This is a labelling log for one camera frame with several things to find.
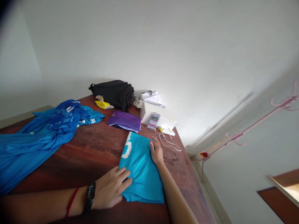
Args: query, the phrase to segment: purple cloth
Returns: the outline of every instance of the purple cloth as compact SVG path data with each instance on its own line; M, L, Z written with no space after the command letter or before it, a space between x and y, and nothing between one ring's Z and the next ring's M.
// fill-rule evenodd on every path
M108 121L108 125L114 124L137 133L141 128L141 118L116 110Z

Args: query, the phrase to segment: table surface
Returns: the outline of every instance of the table surface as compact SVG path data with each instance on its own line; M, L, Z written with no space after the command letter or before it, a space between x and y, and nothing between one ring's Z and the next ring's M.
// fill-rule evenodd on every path
M110 127L107 121L114 110L102 110L94 103L93 95L80 99L82 105L100 111L104 119L97 124L78 127L74 138L63 144L48 160L29 174L10 194L76 188L97 180L119 164L128 131ZM130 114L140 117L140 110L131 106ZM29 118L0 130L1 134L16 133L33 118ZM199 223L216 223L203 191L197 181L185 148L174 128L173 147L163 148L163 157L181 193ZM157 136L153 130L141 125L139 135L147 138ZM60 220L57 223L171 223L167 202L149 204L127 203L123 199L111 209L92 210L87 215Z

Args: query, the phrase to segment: red string bracelet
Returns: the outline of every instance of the red string bracelet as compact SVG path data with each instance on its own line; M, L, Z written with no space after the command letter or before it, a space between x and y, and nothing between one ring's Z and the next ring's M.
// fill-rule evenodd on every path
M75 199L75 196L76 196L76 194L77 194L77 191L78 191L79 187L80 187L80 185L77 186L77 189L75 190L75 192L74 192L74 194L73 194L73 196L72 196L72 198L71 198L71 201L70 201L69 206L68 206L68 212L67 212L67 214L66 214L66 219L69 218L69 211L71 210L72 203L73 203L73 201L74 201L74 199Z

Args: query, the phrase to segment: folded shirt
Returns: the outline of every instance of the folded shirt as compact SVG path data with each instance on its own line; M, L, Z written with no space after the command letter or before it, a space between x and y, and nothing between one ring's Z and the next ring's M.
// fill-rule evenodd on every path
M138 133L141 128L141 118L118 110L113 112L107 123L109 126L118 125L125 130L134 131L135 133Z
M122 193L127 202L164 203L162 183L150 152L150 140L129 132L119 168L130 170L132 184Z

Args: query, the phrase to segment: hand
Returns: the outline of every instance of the hand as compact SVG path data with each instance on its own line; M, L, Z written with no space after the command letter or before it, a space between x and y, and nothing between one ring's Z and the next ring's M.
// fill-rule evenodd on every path
M131 185L132 178L123 182L130 175L130 171L126 170L125 167L118 168L118 166L114 167L96 181L92 209L112 208L121 202L121 193Z
M153 136L152 136L152 138L153 138L154 142L150 141L149 144L150 144L150 150L152 153L153 162L156 166L162 165L162 164L164 164L162 148L161 148L160 143L157 140L157 138L153 137Z

